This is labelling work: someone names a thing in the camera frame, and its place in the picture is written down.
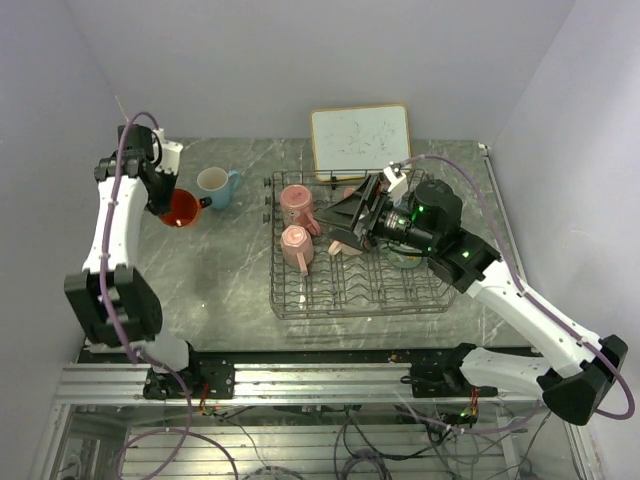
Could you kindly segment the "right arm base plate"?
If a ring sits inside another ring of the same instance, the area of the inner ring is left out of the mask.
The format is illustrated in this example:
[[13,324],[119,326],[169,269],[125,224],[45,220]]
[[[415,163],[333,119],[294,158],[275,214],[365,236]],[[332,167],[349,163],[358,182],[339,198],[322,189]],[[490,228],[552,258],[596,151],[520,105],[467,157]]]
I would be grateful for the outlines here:
[[408,373],[400,383],[409,385],[414,398],[470,397],[472,385],[461,373],[463,359],[477,346],[462,343],[454,348],[427,349],[411,357]]

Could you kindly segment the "light blue mug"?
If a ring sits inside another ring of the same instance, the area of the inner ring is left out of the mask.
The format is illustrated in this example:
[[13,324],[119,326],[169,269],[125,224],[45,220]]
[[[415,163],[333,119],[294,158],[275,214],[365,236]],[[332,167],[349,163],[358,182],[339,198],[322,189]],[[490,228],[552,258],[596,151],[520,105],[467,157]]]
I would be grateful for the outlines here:
[[197,176],[197,185],[211,199],[211,207],[215,210],[226,209],[241,181],[239,171],[225,171],[220,167],[209,167]]

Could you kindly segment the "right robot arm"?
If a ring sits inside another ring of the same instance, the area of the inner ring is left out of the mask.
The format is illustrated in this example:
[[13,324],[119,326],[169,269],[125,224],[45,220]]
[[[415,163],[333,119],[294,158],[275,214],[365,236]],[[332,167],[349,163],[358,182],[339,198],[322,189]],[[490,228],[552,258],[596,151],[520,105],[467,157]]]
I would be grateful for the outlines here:
[[379,242],[407,246],[447,285],[506,320],[537,350],[535,357],[462,343],[440,375],[459,396],[474,387],[536,397],[562,420],[584,426],[617,383],[628,347],[581,327],[510,272],[501,254],[461,225],[463,202],[441,180],[419,183],[405,201],[378,175],[316,214],[329,235],[365,251]]

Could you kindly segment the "orange mug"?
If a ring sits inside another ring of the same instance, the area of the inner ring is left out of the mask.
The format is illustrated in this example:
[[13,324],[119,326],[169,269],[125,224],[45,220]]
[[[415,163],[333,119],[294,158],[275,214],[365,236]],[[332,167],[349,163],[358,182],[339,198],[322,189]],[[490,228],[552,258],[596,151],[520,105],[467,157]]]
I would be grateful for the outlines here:
[[208,196],[196,198],[190,192],[176,188],[171,196],[170,210],[168,213],[161,215],[160,220],[170,227],[184,228],[193,226],[199,219],[201,211],[211,205],[212,200]]

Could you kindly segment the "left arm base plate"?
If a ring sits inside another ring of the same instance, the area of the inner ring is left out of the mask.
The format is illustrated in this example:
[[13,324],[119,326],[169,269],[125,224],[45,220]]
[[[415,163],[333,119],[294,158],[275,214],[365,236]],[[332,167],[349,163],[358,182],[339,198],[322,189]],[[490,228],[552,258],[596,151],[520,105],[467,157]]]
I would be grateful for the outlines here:
[[191,352],[188,366],[174,373],[164,367],[150,367],[142,396],[146,400],[169,400],[185,398],[188,393],[192,398],[227,400],[234,395],[235,373],[227,359]]

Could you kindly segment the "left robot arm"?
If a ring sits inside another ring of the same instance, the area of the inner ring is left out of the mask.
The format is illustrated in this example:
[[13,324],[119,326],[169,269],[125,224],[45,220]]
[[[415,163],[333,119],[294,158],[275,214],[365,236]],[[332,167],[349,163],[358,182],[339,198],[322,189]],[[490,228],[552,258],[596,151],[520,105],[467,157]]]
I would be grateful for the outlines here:
[[161,302],[137,268],[141,220],[170,213],[182,150],[158,126],[119,126],[116,151],[94,169],[99,210],[92,245],[80,271],[65,277],[64,293],[90,347],[171,370],[170,387],[192,397],[204,373],[190,363],[188,343],[165,325]]

